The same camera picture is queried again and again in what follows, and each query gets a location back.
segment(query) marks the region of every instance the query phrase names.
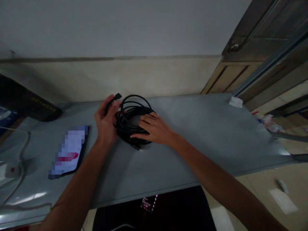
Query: beige wall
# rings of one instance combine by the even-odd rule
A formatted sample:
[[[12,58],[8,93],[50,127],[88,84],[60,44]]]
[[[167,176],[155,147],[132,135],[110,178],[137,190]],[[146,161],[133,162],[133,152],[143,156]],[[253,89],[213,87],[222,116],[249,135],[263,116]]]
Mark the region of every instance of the beige wall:
[[[0,64],[0,72],[52,103],[100,101],[110,94],[200,94],[220,56]]]

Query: black cable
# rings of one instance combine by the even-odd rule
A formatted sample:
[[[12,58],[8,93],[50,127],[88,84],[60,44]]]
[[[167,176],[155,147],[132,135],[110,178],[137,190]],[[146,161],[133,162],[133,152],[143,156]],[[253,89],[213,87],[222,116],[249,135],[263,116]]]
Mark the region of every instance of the black cable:
[[[105,114],[108,113],[109,107],[112,104],[112,102],[114,100],[120,99],[121,97],[122,96],[119,93],[115,95],[115,97],[107,104]],[[143,99],[147,103],[148,107],[136,101],[127,101],[127,99],[130,97],[139,97]],[[125,104],[127,103],[137,104],[137,105],[130,105],[125,107]],[[150,114],[151,112],[154,112],[154,110],[151,108],[149,102],[142,96],[129,95],[125,97],[120,105],[120,111],[115,115],[116,117],[115,128],[118,136],[137,150],[140,150],[141,145],[146,145],[151,143],[150,141],[138,138],[130,138],[132,134],[136,133],[148,134],[148,132],[143,128],[139,127],[138,125],[134,125],[129,122],[129,120],[134,116],[142,116],[145,114]]]

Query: table surface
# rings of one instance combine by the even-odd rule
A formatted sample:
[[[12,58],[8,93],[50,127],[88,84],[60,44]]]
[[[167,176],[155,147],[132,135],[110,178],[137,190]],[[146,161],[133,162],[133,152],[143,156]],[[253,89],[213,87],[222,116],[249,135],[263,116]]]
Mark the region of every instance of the table surface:
[[[246,108],[230,106],[230,97],[228,93],[162,97],[151,98],[149,103],[172,129],[233,176],[295,162]],[[70,127],[90,125],[85,155],[89,152],[97,137],[93,115],[99,104],[62,105],[64,114],[55,121],[27,118],[20,125],[20,130],[30,131],[23,154],[26,176],[7,204],[23,208],[55,204],[73,176],[48,179],[58,146]],[[0,147],[0,161],[16,160],[24,139],[23,133],[14,132]],[[16,184],[17,180],[1,187],[0,201]],[[171,148],[151,143],[137,151],[118,139],[100,174],[91,208],[196,185],[197,178]],[[48,206],[29,211],[1,210],[0,229],[42,221],[48,212]]]

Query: white wall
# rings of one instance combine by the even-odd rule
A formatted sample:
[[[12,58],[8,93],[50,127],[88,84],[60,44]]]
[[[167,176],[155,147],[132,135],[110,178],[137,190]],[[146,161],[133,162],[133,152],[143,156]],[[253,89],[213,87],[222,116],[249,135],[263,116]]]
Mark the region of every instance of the white wall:
[[[110,94],[199,94],[221,57],[0,64],[0,73],[52,103],[100,101]]]
[[[220,55],[251,0],[1,0],[0,58]]]

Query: cable connector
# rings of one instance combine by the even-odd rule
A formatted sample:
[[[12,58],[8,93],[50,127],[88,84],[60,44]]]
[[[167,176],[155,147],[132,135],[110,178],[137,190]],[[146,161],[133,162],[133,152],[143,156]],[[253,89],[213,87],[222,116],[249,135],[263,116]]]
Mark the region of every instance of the cable connector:
[[[120,93],[117,93],[117,94],[113,97],[113,99],[106,105],[105,116],[108,114],[110,105],[113,103],[113,101],[115,101],[115,100],[117,100],[117,99],[120,99],[120,98],[122,98],[121,94],[120,94]]]
[[[139,145],[132,145],[132,144],[131,144],[131,146],[132,146],[134,149],[136,149],[137,151],[139,151],[139,150],[141,149],[141,146],[139,146]]]
[[[115,95],[115,97],[113,98],[113,100],[117,100],[117,99],[120,99],[120,98],[122,98],[121,94],[120,94],[120,93],[117,93],[117,94]]]

